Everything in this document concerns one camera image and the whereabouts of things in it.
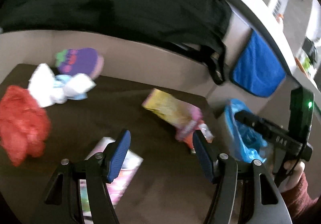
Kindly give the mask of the dark red sleeve forearm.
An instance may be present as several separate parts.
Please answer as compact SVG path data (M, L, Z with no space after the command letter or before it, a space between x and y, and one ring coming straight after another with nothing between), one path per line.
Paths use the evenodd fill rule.
M311 199L307 190L308 182L303 172L297 185L281 194L292 223L320 223L320 197Z

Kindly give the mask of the right hand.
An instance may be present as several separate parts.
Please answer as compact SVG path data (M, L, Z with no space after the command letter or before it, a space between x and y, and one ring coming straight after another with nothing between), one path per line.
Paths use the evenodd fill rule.
M292 168L294 168L294 170L292 174L289 175L278 187L280 193L293 189L299 183L300 178L305 170L305 163L300 160L296 164L295 160L291 160L285 162L284 168L287 170L287 172L291 171Z

